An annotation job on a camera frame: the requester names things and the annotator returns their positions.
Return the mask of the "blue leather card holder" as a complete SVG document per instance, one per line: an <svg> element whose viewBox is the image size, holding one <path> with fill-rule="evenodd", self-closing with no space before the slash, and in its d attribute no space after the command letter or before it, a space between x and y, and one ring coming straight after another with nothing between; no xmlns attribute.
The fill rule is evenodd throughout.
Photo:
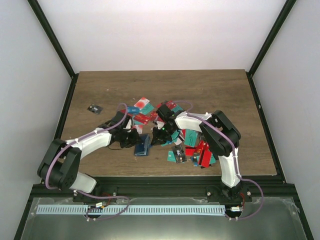
<svg viewBox="0 0 320 240"><path fill-rule="evenodd" d="M146 157L149 155L151 138L149 134L142 134L140 138L142 142L135 146L133 154L138 157Z"/></svg>

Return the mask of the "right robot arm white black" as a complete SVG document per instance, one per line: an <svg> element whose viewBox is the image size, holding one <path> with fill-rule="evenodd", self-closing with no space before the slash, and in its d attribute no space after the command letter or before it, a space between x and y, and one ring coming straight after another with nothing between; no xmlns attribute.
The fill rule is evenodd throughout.
<svg viewBox="0 0 320 240"><path fill-rule="evenodd" d="M227 116L220 110L204 114L182 110L174 112L166 104L162 104L156 114L163 124L152 129L151 145L163 145L171 141L172 135L178 130L201 133L210 152L220 162L223 198L229 202L236 200L242 188L238 167L241 134Z"/></svg>

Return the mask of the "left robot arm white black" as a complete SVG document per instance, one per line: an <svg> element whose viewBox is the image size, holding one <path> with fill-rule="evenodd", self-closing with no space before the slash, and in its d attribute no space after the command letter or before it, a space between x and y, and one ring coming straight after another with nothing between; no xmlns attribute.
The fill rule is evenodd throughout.
<svg viewBox="0 0 320 240"><path fill-rule="evenodd" d="M142 142L132 116L122 111L81 137L66 141L54 139L37 169L37 175L48 189L80 191L89 201L97 202L102 196L102 189L93 177L79 172L80 161L115 142L122 149Z"/></svg>

